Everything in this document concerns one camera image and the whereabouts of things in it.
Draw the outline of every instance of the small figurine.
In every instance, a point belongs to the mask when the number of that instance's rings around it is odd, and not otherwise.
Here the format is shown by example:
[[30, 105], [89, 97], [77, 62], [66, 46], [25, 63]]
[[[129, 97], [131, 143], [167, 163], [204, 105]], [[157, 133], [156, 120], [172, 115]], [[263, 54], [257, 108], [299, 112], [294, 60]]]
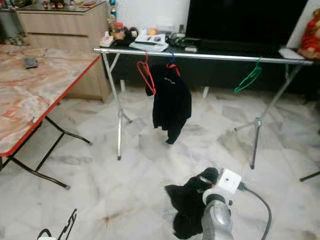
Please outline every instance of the small figurine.
[[313, 16], [306, 26], [298, 53], [308, 59], [320, 60], [320, 8], [313, 12]]

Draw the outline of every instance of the television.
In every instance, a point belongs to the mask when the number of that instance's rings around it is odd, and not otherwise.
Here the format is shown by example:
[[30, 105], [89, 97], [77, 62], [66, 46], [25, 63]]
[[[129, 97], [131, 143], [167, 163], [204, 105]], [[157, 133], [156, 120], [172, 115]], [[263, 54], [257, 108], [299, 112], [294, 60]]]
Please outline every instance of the television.
[[208, 47], [287, 44], [308, 0], [190, 0], [186, 37]]

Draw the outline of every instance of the black garment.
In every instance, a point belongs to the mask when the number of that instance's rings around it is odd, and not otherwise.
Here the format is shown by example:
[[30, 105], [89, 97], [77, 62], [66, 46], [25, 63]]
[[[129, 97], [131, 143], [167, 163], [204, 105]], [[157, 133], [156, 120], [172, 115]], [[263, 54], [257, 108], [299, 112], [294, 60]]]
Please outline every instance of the black garment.
[[178, 210], [173, 221], [174, 235], [179, 239], [188, 239], [202, 233], [201, 218], [206, 208], [202, 201], [203, 192], [211, 186], [202, 182], [199, 176], [217, 183], [218, 171], [209, 167], [198, 176], [190, 178], [184, 186], [168, 185], [165, 187], [172, 206]]
[[[166, 65], [154, 65], [150, 70], [156, 94], [153, 102], [154, 128], [162, 127], [168, 131], [168, 144], [174, 144], [181, 129], [191, 117], [191, 93], [177, 74], [176, 68]], [[146, 94], [153, 93], [146, 86]]]

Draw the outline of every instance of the white tile floor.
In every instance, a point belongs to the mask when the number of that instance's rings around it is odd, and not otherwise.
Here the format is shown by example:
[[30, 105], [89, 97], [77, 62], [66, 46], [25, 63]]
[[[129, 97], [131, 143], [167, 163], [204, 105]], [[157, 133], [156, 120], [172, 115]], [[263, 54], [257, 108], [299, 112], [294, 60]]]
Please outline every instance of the white tile floor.
[[[71, 185], [69, 191], [10, 162], [0, 173], [0, 240], [35, 240], [44, 228], [58, 237], [77, 208], [69, 240], [174, 240], [172, 207], [164, 186], [183, 185], [208, 167], [229, 168], [271, 206], [269, 240], [320, 238], [320, 179], [299, 178], [320, 166], [319, 114], [312, 104], [286, 96], [261, 129], [256, 169], [249, 162], [254, 120], [270, 94], [212, 89], [207, 99], [192, 93], [192, 117], [174, 145], [152, 125], [153, 100], [127, 87], [120, 100], [133, 123], [124, 123], [123, 157], [116, 159], [117, 111], [110, 99], [66, 99], [50, 117], [93, 141], [66, 136], [40, 172]], [[59, 133], [44, 122], [17, 157], [35, 167]], [[258, 240], [267, 211], [254, 196], [238, 191], [231, 209], [235, 240]], [[192, 237], [201, 239], [201, 235]]]

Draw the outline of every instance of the black cable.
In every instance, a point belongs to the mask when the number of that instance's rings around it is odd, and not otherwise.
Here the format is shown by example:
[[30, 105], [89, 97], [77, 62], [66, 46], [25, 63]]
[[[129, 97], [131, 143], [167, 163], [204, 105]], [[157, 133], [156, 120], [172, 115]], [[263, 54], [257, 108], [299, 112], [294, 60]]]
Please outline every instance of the black cable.
[[269, 217], [268, 217], [268, 223], [266, 224], [263, 236], [261, 238], [261, 240], [265, 240], [267, 235], [268, 235], [268, 232], [269, 232], [269, 229], [270, 229], [270, 225], [271, 225], [271, 220], [272, 220], [272, 213], [271, 213], [271, 209], [270, 209], [268, 203], [261, 196], [259, 196], [256, 192], [254, 192], [251, 189], [249, 189], [243, 182], [240, 183], [238, 189], [240, 191], [247, 191], [249, 193], [252, 193], [258, 199], [260, 199], [260, 201], [263, 202], [263, 204], [266, 206], [266, 209], [268, 210]]

